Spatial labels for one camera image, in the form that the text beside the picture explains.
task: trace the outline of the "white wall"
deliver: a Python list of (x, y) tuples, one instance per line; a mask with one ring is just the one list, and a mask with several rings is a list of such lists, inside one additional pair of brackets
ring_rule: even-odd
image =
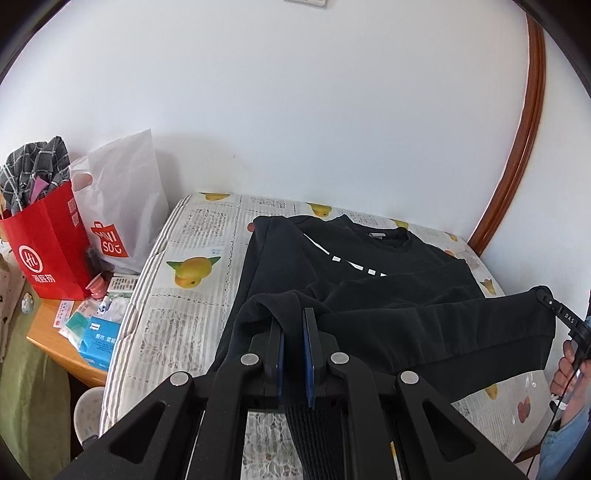
[[(546, 35), (544, 110), (530, 162), (482, 259), (506, 293), (548, 285), (579, 316), (591, 289), (591, 99)], [(550, 379), (568, 330), (557, 325)]]
[(72, 0), (0, 86), (0, 157), (151, 127), (171, 204), (256, 193), (467, 238), (526, 76), (511, 0)]

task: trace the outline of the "white bowl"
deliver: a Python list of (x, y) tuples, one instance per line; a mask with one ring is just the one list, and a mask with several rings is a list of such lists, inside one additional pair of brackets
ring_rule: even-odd
[(104, 387), (85, 391), (74, 408), (74, 431), (80, 444), (87, 438), (99, 434), (100, 405), (103, 403)]

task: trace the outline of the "wall outlet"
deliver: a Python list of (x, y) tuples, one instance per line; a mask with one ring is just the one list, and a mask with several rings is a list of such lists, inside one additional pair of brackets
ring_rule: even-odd
[(296, 2), (298, 4), (312, 5), (314, 7), (324, 7), (326, 0), (285, 0), (286, 2)]

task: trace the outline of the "metal screw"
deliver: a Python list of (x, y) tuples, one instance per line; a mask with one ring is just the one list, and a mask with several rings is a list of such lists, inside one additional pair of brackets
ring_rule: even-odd
[(400, 380), (402, 380), (407, 385), (414, 385), (418, 382), (418, 375), (411, 370), (406, 370), (400, 374)]
[(258, 355), (255, 353), (245, 353), (240, 357), (242, 365), (255, 365), (258, 362)]
[(189, 376), (185, 372), (176, 372), (170, 376), (170, 382), (175, 387), (180, 387), (189, 381)]
[(335, 352), (330, 356), (330, 360), (337, 365), (343, 365), (349, 361), (349, 355), (343, 352)]

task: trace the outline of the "green cloth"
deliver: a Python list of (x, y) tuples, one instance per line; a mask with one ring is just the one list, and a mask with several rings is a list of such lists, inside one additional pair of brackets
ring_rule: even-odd
[(0, 370), (0, 435), (31, 480), (51, 480), (70, 462), (70, 386), (67, 372), (27, 340), (33, 313), (20, 300), (9, 327)]

